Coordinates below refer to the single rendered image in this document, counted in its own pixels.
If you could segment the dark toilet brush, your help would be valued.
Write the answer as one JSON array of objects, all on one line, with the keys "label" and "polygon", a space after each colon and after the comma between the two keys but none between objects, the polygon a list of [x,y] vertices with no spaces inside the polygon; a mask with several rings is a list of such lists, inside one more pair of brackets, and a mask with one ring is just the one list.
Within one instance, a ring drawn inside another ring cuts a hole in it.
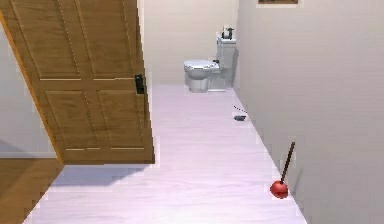
[{"label": "dark toilet brush", "polygon": [[236,120],[236,121],[244,121],[245,118],[246,118],[247,111],[242,110],[242,109],[240,109],[240,108],[238,108],[238,107],[236,107],[236,106],[234,106],[234,105],[233,105],[233,107],[234,107],[235,109],[237,109],[237,110],[239,110],[239,111],[245,113],[244,115],[236,115],[236,116],[234,116],[234,120]]}]

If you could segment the brown wooden room door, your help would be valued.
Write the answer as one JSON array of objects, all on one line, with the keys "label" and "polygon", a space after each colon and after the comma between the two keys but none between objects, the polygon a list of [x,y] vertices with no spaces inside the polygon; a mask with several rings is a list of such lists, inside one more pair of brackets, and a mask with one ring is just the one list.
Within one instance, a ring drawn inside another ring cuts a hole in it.
[{"label": "brown wooden room door", "polygon": [[60,162],[154,163],[138,0],[0,0],[0,23]]}]

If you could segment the framed wall picture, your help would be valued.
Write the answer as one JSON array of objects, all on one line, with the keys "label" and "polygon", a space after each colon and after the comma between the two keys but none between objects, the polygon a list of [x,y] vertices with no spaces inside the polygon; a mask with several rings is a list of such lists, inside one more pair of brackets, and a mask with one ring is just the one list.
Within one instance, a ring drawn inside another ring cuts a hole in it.
[{"label": "framed wall picture", "polygon": [[299,0],[258,0],[258,4],[295,5]]}]

